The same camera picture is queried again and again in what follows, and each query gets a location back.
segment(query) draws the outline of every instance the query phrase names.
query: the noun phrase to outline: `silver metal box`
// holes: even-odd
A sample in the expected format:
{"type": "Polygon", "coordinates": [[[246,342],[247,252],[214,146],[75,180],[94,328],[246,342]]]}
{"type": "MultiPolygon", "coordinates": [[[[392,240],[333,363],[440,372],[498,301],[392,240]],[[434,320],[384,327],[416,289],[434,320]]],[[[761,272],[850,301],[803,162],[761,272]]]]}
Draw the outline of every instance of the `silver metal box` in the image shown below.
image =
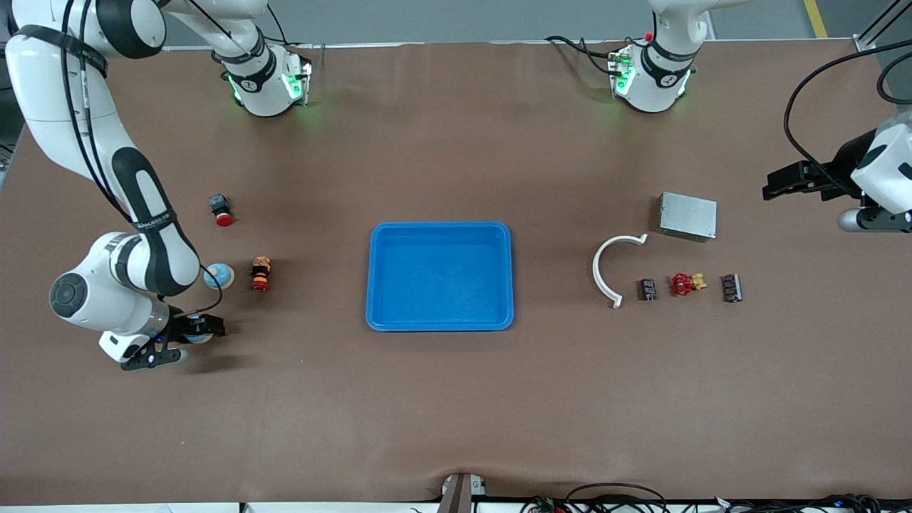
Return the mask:
{"type": "Polygon", "coordinates": [[[716,202],[662,193],[658,199],[658,231],[666,236],[708,242],[716,238],[716,202]]]}

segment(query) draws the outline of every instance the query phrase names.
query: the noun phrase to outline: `semicircular white plastic part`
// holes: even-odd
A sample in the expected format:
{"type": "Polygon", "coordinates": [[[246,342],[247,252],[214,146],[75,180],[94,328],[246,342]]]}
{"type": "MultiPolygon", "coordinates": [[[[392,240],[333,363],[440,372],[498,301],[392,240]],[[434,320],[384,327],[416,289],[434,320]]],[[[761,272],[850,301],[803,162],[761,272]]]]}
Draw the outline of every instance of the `semicircular white plastic part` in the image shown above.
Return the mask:
{"type": "Polygon", "coordinates": [[[609,287],[608,284],[605,283],[605,280],[602,279],[602,273],[601,273],[601,271],[598,270],[598,262],[602,258],[602,253],[604,253],[605,250],[609,246],[612,246],[613,244],[616,244],[618,242],[628,242],[630,244],[636,244],[637,246],[643,246],[644,244],[646,244],[647,236],[648,236],[647,234],[643,234],[643,236],[641,236],[641,237],[617,236],[614,238],[610,238],[607,241],[605,241],[605,243],[601,247],[598,248],[598,251],[596,251],[596,256],[592,259],[592,278],[596,281],[596,287],[598,287],[598,289],[602,291],[602,294],[605,294],[609,299],[611,299],[614,302],[614,304],[612,305],[613,309],[620,308],[621,301],[624,300],[624,297],[621,296],[620,294],[616,293],[614,290],[612,290],[611,287],[609,287]]]}

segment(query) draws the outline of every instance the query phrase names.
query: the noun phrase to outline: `black electronic component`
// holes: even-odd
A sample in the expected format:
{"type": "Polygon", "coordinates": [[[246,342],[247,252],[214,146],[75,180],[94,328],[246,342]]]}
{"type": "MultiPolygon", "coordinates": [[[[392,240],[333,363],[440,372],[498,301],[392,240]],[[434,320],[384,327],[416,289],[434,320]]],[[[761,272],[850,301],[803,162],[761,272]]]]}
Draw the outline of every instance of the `black electronic component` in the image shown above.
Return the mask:
{"type": "Polygon", "coordinates": [[[731,274],[722,277],[722,289],[725,291],[725,302],[740,303],[744,301],[744,295],[741,294],[741,277],[738,275],[731,274]]]}
{"type": "Polygon", "coordinates": [[[658,299],[656,292],[656,281],[651,277],[639,280],[639,289],[644,301],[655,301],[658,299]]]}

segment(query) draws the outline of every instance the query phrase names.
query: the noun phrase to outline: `cable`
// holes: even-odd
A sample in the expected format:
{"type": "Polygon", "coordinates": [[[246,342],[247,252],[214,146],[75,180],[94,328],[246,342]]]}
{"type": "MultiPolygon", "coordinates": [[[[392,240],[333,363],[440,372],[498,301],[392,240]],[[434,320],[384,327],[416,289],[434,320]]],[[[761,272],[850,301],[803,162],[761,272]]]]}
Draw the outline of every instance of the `cable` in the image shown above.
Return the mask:
{"type": "Polygon", "coordinates": [[[611,76],[611,77],[620,76],[620,73],[610,70],[608,68],[602,68],[601,66],[598,65],[595,58],[608,58],[608,54],[602,53],[602,52],[594,52],[594,51],[590,50],[589,46],[586,45],[586,40],[582,37],[580,37],[578,45],[576,43],[574,43],[573,41],[571,41],[570,39],[567,39],[566,37],[563,37],[563,36],[549,36],[549,37],[546,37],[544,40],[552,42],[552,43],[555,41],[560,41],[562,43],[566,43],[570,48],[576,50],[577,52],[582,52],[582,53],[586,54],[586,56],[589,57],[589,62],[591,62],[592,65],[595,66],[596,69],[598,69],[602,73],[605,73],[606,75],[611,76]]]}
{"type": "Polygon", "coordinates": [[[844,62],[847,62],[847,61],[855,59],[855,58],[861,58],[861,57],[865,57],[865,56],[869,56],[869,55],[878,54],[881,52],[887,52],[889,50],[895,50],[897,48],[907,47],[909,45],[912,45],[912,39],[907,39],[906,41],[900,41],[898,43],[893,43],[892,45],[886,45],[885,47],[871,48],[869,50],[860,51],[856,54],[852,54],[849,56],[843,56],[843,57],[831,60],[830,62],[827,62],[826,64],[822,65],[821,67],[815,69],[810,75],[805,77],[804,80],[802,80],[801,83],[798,84],[798,87],[795,88],[795,91],[792,93],[792,96],[789,98],[788,104],[786,104],[786,106],[785,106],[785,114],[782,116],[782,127],[785,130],[785,138],[788,139],[789,143],[794,147],[794,149],[797,150],[801,155],[803,155],[805,159],[810,161],[814,165],[814,167],[816,167],[817,170],[820,171],[820,173],[823,176],[825,176],[827,180],[830,181],[830,183],[832,183],[833,185],[838,187],[839,190],[845,194],[848,194],[851,196],[852,191],[850,191],[848,189],[848,187],[846,187],[843,183],[836,182],[833,179],[833,176],[830,175],[830,173],[828,171],[826,171],[826,168],[824,168],[824,166],[822,164],[820,164],[820,162],[817,161],[817,159],[815,159],[813,155],[811,155],[801,144],[799,144],[798,141],[792,135],[792,129],[789,127],[789,120],[792,117],[792,106],[795,103],[795,99],[798,98],[798,93],[800,93],[801,90],[804,89],[804,86],[806,86],[808,84],[808,82],[813,80],[817,75],[820,75],[827,69],[832,68],[833,66],[838,66],[844,62]]]}
{"type": "Polygon", "coordinates": [[[602,68],[601,66],[598,65],[598,63],[596,62],[596,60],[595,60],[594,57],[593,57],[592,52],[589,51],[589,47],[586,46],[586,40],[585,40],[585,39],[583,39],[583,38],[580,37],[580,38],[579,38],[579,45],[580,45],[581,47],[583,47],[583,50],[586,52],[586,56],[589,57],[589,62],[591,62],[592,65],[596,67],[596,69],[598,69],[598,70],[601,71],[602,73],[605,73],[605,74],[608,75],[609,77],[620,77],[620,76],[621,76],[620,72],[618,72],[618,71],[613,71],[613,70],[608,69],[608,68],[602,68]]]}
{"type": "MultiPolygon", "coordinates": [[[[574,43],[570,39],[567,39],[566,37],[563,37],[563,36],[549,36],[549,37],[546,37],[544,40],[551,42],[551,43],[554,43],[555,41],[560,41],[562,43],[565,43],[570,48],[576,50],[577,52],[581,52],[584,54],[586,53],[586,50],[584,48],[578,46],[576,43],[574,43]]],[[[601,52],[591,52],[590,51],[589,53],[592,54],[594,57],[608,58],[608,54],[603,54],[601,52]]]]}
{"type": "Polygon", "coordinates": [[[865,29],[865,32],[862,32],[862,33],[861,33],[861,36],[859,36],[858,39],[859,39],[859,40],[864,39],[865,36],[867,36],[867,33],[870,32],[871,29],[875,27],[875,25],[877,25],[878,23],[880,23],[880,20],[884,19],[884,17],[885,17],[887,14],[889,14],[890,11],[892,11],[893,9],[895,9],[896,6],[899,5],[899,3],[902,2],[902,1],[903,1],[903,0],[893,0],[893,4],[892,4],[890,7],[888,7],[887,9],[885,9],[884,12],[880,13],[880,16],[878,16],[877,19],[874,20],[874,23],[872,23],[870,26],[868,26],[868,28],[865,29]]]}
{"type": "Polygon", "coordinates": [[[912,98],[910,99],[899,99],[893,96],[890,96],[884,89],[884,81],[886,80],[886,74],[890,72],[891,69],[895,68],[900,62],[912,58],[912,52],[909,52],[903,56],[893,59],[889,64],[884,66],[884,70],[880,72],[880,76],[877,77],[877,94],[880,95],[880,98],[889,101],[894,105],[912,105],[912,98]]]}
{"type": "MultiPolygon", "coordinates": [[[[572,497],[573,495],[575,495],[583,490],[588,490],[590,488],[633,488],[635,490],[641,490],[641,491],[647,492],[649,494],[652,494],[652,495],[658,497],[658,499],[661,501],[663,510],[666,512],[668,511],[668,501],[665,499],[665,497],[662,494],[660,494],[659,492],[657,492],[656,490],[654,490],[652,488],[642,487],[641,485],[631,485],[629,483],[592,483],[591,485],[582,485],[581,487],[576,487],[576,488],[570,490],[570,492],[566,495],[566,497],[564,497],[564,501],[569,502],[570,497],[572,497]]],[[[621,497],[632,497],[632,498],[636,499],[636,497],[633,497],[633,496],[621,496],[621,497]]]]}
{"type": "MultiPolygon", "coordinates": [[[[69,17],[70,17],[70,13],[73,10],[73,4],[75,3],[75,1],[76,0],[68,0],[67,6],[64,8],[63,23],[60,28],[60,31],[63,32],[64,34],[67,33],[67,29],[69,27],[69,17]]],[[[82,160],[86,164],[89,174],[92,176],[92,181],[95,182],[95,185],[98,187],[98,189],[101,191],[101,193],[105,196],[105,199],[108,200],[108,203],[110,203],[111,206],[113,206],[118,212],[121,212],[122,215],[125,215],[125,213],[123,212],[123,209],[120,208],[120,204],[117,203],[117,200],[114,197],[112,197],[108,194],[108,191],[105,189],[104,185],[98,179],[98,174],[96,173],[95,168],[92,166],[92,162],[88,159],[88,153],[86,152],[86,145],[82,141],[82,132],[79,129],[79,122],[76,119],[76,110],[73,107],[73,91],[70,90],[70,86],[69,86],[69,65],[67,63],[68,55],[69,54],[66,51],[62,50],[60,52],[60,72],[61,72],[61,76],[63,78],[64,96],[67,99],[67,108],[69,109],[69,120],[70,120],[70,123],[73,125],[73,136],[76,138],[76,143],[77,143],[77,146],[79,147],[79,152],[82,154],[82,160]]]]}
{"type": "Polygon", "coordinates": [[[278,16],[275,15],[275,11],[273,10],[273,7],[269,4],[267,4],[266,8],[269,9],[269,14],[273,17],[273,21],[275,21],[275,26],[277,26],[279,28],[279,34],[282,36],[282,42],[285,43],[286,46],[288,46],[288,38],[285,37],[285,30],[282,28],[282,24],[279,23],[279,18],[278,18],[278,16]]]}
{"type": "Polygon", "coordinates": [[[203,264],[200,264],[200,269],[202,269],[207,275],[209,275],[210,278],[212,278],[212,281],[215,283],[215,287],[218,288],[218,290],[219,290],[219,298],[216,299],[212,305],[209,305],[208,307],[206,307],[204,309],[196,309],[196,310],[179,313],[174,316],[175,319],[190,317],[191,315],[199,315],[203,312],[214,309],[215,307],[219,306],[222,303],[222,298],[224,298],[224,290],[222,290],[222,284],[219,283],[219,280],[215,279],[215,275],[206,266],[204,266],[203,264]]]}
{"type": "MultiPolygon", "coordinates": [[[[883,19],[884,15],[886,13],[890,12],[891,10],[893,10],[893,7],[895,7],[895,6],[896,6],[896,3],[893,3],[893,5],[891,5],[889,9],[884,11],[884,13],[877,19],[877,21],[880,21],[881,19],[883,19]]],[[[874,34],[873,37],[871,37],[871,44],[873,45],[874,41],[876,41],[877,38],[880,37],[880,35],[883,34],[885,30],[890,28],[890,26],[892,26],[899,19],[899,17],[902,16],[909,9],[909,7],[912,7],[912,4],[906,4],[905,7],[903,7],[898,13],[896,13],[896,16],[893,16],[893,19],[884,23],[884,26],[880,27],[880,30],[876,34],[874,34]]]]}
{"type": "MultiPolygon", "coordinates": [[[[91,7],[91,2],[86,2],[82,7],[82,18],[79,20],[79,39],[85,41],[86,35],[86,20],[88,19],[88,9],[91,7]]],[[[101,175],[101,181],[104,183],[105,191],[109,198],[116,197],[114,192],[111,190],[110,183],[108,182],[108,175],[105,173],[104,166],[101,165],[101,159],[98,157],[98,145],[95,143],[95,131],[92,128],[92,109],[89,104],[88,98],[88,79],[86,75],[86,59],[84,57],[79,57],[79,75],[82,80],[82,94],[83,94],[83,108],[86,110],[86,132],[88,133],[88,144],[92,149],[92,156],[95,158],[95,164],[98,166],[98,173],[101,175]]],[[[123,216],[127,222],[130,222],[130,216],[123,210],[123,207],[120,206],[116,200],[114,201],[115,208],[123,216]]]]}

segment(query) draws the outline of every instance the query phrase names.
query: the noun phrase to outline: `blue plastic tray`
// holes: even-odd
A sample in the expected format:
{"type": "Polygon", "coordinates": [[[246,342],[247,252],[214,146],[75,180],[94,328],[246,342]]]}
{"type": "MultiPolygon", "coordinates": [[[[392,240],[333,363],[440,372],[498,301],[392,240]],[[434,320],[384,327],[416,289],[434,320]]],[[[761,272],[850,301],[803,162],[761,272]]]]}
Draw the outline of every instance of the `blue plastic tray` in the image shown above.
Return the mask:
{"type": "Polygon", "coordinates": [[[384,223],[370,239],[377,331],[493,331],[513,322],[510,229],[497,222],[384,223]]]}

